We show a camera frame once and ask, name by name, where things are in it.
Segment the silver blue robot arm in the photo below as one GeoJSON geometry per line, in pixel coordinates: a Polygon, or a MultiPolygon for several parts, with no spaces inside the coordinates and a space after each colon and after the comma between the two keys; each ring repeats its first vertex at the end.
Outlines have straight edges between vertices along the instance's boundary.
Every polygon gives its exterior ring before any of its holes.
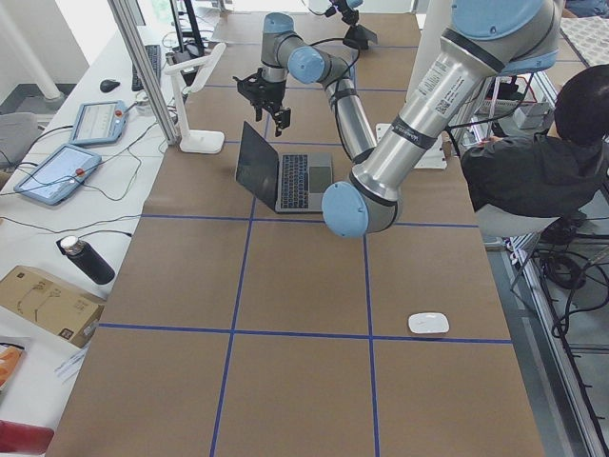
{"type": "Polygon", "coordinates": [[[316,16],[329,18],[339,13],[342,21],[349,27],[354,28],[359,25],[360,12],[358,7],[363,4],[363,0],[330,0],[329,5],[323,10],[314,10],[307,1],[302,1],[302,4],[316,16]]]}
{"type": "Polygon", "coordinates": [[[556,62],[561,1],[441,1],[439,7],[425,21],[446,25],[435,34],[439,53],[381,139],[373,136],[347,63],[307,44],[291,16],[265,16],[262,66],[239,91],[285,129],[286,77],[324,88],[353,163],[347,180],[331,185],[322,198],[324,222],[339,236],[361,237],[396,221],[403,180],[485,80],[546,70],[556,62]]]}

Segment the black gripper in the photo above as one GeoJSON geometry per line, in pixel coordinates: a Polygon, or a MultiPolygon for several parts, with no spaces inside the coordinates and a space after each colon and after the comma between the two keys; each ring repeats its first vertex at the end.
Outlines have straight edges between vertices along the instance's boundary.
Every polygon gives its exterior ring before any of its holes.
{"type": "Polygon", "coordinates": [[[357,10],[350,8],[349,6],[341,7],[340,13],[342,15],[342,21],[349,27],[355,27],[360,18],[360,14],[357,10]]]}
{"type": "Polygon", "coordinates": [[[285,81],[268,82],[260,80],[252,86],[255,118],[262,118],[262,111],[267,111],[275,123],[275,136],[279,137],[291,124],[291,109],[283,107],[285,81]]]}

